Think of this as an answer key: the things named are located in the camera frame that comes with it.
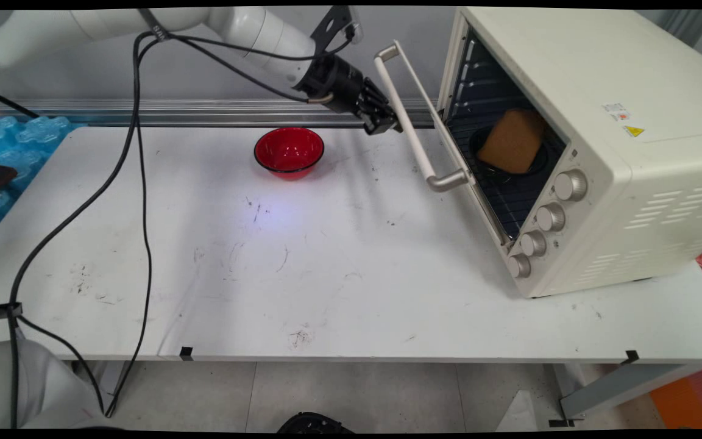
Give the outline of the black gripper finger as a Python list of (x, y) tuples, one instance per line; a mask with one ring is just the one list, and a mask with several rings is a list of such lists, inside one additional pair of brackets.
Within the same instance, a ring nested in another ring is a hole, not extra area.
[(388, 104), (360, 103), (360, 119), (363, 122), (363, 130), (367, 135), (378, 135), (389, 130), (402, 133), (399, 119)]
[(394, 114), (385, 94), (368, 77), (363, 78), (360, 89), (360, 111), (365, 114)]

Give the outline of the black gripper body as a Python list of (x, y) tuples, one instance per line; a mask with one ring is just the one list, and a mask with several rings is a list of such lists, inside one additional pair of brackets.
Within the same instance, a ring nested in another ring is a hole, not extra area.
[(360, 102), (365, 80), (365, 75), (348, 61), (331, 55), (310, 62), (304, 77), (298, 82), (298, 91), (312, 99), (331, 95), (332, 100), (324, 103), (326, 108), (361, 117), (363, 108), (360, 107)]

